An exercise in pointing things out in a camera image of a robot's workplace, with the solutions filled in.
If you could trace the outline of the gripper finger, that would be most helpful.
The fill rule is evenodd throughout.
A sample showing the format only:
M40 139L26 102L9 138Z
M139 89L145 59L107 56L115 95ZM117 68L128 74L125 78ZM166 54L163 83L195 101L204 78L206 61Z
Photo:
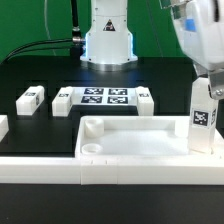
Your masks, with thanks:
M224 99L224 70L208 72L209 92L214 100Z
M196 72L196 75L198 77L204 77L204 78L207 78L208 77L207 70L203 66L201 66L198 63L194 63L193 64L193 67L194 67L195 72Z

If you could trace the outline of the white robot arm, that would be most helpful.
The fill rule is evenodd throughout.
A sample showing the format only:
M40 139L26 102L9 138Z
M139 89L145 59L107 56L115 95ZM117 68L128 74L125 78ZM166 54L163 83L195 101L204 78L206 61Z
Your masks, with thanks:
M209 78L211 97L224 99L224 0L159 0L171 11L182 52L196 74ZM91 0L91 28L85 36L83 64L116 71L138 60L127 28L128 0Z

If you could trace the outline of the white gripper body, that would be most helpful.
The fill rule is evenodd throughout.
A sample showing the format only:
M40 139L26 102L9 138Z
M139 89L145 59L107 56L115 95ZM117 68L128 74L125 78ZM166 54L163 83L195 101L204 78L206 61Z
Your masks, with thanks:
M170 9L185 55L207 70L224 69L224 0L159 0Z

